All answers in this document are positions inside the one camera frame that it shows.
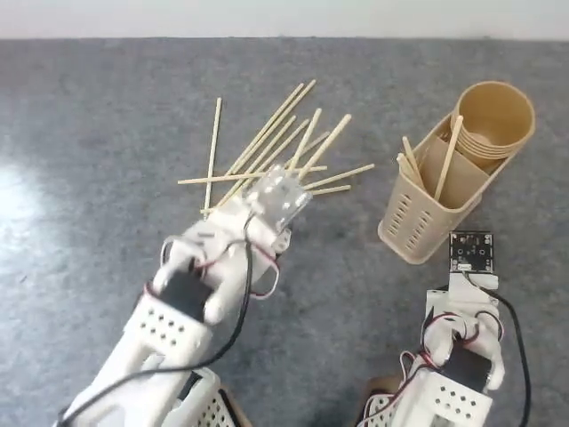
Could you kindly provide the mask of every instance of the beige plastic utensil holder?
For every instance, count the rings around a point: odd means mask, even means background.
[[[448,134],[450,114],[413,150],[421,162],[421,177],[426,191],[409,180],[401,170],[378,234],[393,251],[411,264],[424,263],[482,200],[482,193],[514,152],[489,174],[460,152],[453,153],[445,187],[440,200],[435,193],[438,177],[445,161],[448,143],[438,135]]]

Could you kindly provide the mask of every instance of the robotic hand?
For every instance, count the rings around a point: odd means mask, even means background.
[[[249,296],[262,299],[274,291],[276,256],[290,239],[285,227],[309,200],[310,194],[276,166],[244,198],[234,196],[182,236],[167,238],[162,265],[145,285],[122,338],[56,426],[198,423],[220,388],[217,375],[205,367],[236,340]],[[252,289],[269,268],[276,271],[273,288],[265,294]],[[239,304],[227,344],[203,360],[212,326]]]
[[[394,390],[366,396],[357,427],[483,426],[493,401],[487,392],[498,390],[505,374],[499,302],[516,326],[526,387],[521,425],[527,424],[531,385],[525,349],[513,307],[494,292],[493,236],[455,231],[450,241],[449,285],[427,292],[420,350],[401,353],[403,379]],[[403,357],[411,360],[409,369]]]

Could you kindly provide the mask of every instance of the paper cup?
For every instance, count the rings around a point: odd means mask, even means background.
[[[535,131],[533,105],[512,85],[481,82],[459,98],[451,116],[464,117],[459,141],[467,141],[493,152],[510,153],[523,145]]]

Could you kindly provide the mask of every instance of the circuit board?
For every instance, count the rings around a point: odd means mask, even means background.
[[[452,231],[449,238],[450,271],[494,273],[493,234],[487,231]]]

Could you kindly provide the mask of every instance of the transparent plastic part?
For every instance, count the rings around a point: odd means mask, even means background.
[[[244,195],[253,211],[276,233],[283,231],[311,198],[312,194],[287,176],[281,165],[271,167]]]

